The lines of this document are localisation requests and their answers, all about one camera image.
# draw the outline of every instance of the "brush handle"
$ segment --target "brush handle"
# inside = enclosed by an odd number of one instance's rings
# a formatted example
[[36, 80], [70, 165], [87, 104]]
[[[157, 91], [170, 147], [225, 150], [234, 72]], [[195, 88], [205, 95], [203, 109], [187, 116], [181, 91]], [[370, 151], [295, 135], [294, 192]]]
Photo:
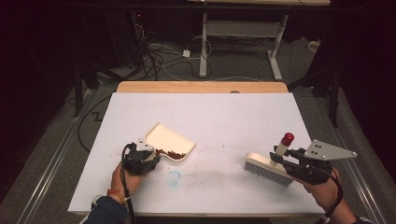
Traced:
[[[285, 133], [285, 136], [282, 138], [282, 140], [280, 140], [279, 146], [276, 148], [275, 154], [278, 156], [283, 156], [293, 140], [294, 135], [292, 133]], [[277, 162], [271, 161], [270, 164], [276, 166]]]

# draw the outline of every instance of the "dark background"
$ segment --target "dark background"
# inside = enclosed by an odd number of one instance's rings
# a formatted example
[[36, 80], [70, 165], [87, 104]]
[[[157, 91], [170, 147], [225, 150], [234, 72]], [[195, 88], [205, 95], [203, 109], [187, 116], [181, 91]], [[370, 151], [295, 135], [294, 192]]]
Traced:
[[[362, 3], [332, 1], [332, 6], [355, 7]], [[328, 15], [291, 15], [284, 39], [293, 41], [304, 36], [322, 40], [307, 75], [315, 74], [324, 66], [340, 64], [341, 87], [351, 109], [378, 157], [395, 178], [392, 167], [396, 123], [396, 33], [392, 24], [396, 21], [392, 11], [395, 7], [386, 1], [366, 3], [366, 13], [337, 16], [332, 21]], [[201, 30], [202, 16], [196, 13], [177, 15], [157, 11], [142, 15], [148, 30], [181, 44], [189, 43], [191, 35]], [[243, 17], [249, 20], [273, 18]], [[0, 40], [2, 200], [46, 124], [65, 103], [64, 97], [73, 86], [77, 61], [90, 59], [105, 68], [120, 67], [133, 62], [134, 45], [124, 13], [63, 11], [50, 0], [2, 1]], [[93, 72], [83, 67], [84, 74]], [[324, 73], [306, 85], [315, 86], [319, 96], [325, 95], [332, 84], [332, 74]]]

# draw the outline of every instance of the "blue stain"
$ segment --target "blue stain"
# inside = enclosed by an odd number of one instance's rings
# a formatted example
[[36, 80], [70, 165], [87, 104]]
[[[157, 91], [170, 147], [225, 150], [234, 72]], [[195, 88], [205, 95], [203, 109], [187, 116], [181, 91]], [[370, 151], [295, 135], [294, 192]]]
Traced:
[[166, 177], [166, 183], [168, 183], [171, 187], [175, 187], [180, 179], [181, 174], [178, 171], [169, 172], [168, 177]]

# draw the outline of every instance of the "table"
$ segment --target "table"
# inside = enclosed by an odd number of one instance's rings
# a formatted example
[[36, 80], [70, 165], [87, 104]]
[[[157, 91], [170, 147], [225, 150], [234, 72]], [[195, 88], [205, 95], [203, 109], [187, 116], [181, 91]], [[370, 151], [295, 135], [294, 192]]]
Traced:
[[292, 148], [306, 148], [311, 142], [283, 83], [246, 82], [122, 82], [111, 98], [69, 212], [89, 212], [92, 198], [106, 192], [111, 167], [120, 161], [123, 147], [157, 122], [196, 146], [184, 161], [161, 159], [133, 195], [137, 216], [279, 217], [322, 212], [300, 184], [285, 188], [244, 170], [246, 153], [268, 155], [285, 132], [296, 136]]
[[[204, 4], [210, 3], [228, 3], [228, 4], [259, 4], [259, 5], [283, 5], [283, 6], [328, 6], [330, 0], [205, 0]], [[202, 31], [202, 53], [200, 61], [200, 77], [206, 77], [207, 65], [207, 36], [252, 36], [252, 37], [274, 37], [274, 47], [267, 51], [269, 63], [271, 65], [275, 80], [281, 81], [282, 75], [276, 61], [276, 53], [282, 40], [283, 32], [289, 15], [283, 15], [280, 22], [263, 22], [263, 21], [213, 21], [207, 18], [204, 13], [203, 31]]]

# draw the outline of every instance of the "brush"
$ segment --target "brush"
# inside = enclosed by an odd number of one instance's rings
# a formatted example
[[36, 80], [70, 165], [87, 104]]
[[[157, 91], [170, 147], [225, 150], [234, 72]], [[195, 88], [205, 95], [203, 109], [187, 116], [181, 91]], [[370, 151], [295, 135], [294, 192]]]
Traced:
[[[292, 133], [285, 133], [285, 136], [276, 147], [275, 154], [283, 156], [293, 140], [294, 135]], [[285, 187], [293, 182], [293, 179], [286, 173], [282, 165], [278, 165], [277, 162], [257, 153], [249, 152], [246, 155], [245, 170], [255, 175], [261, 175]]]

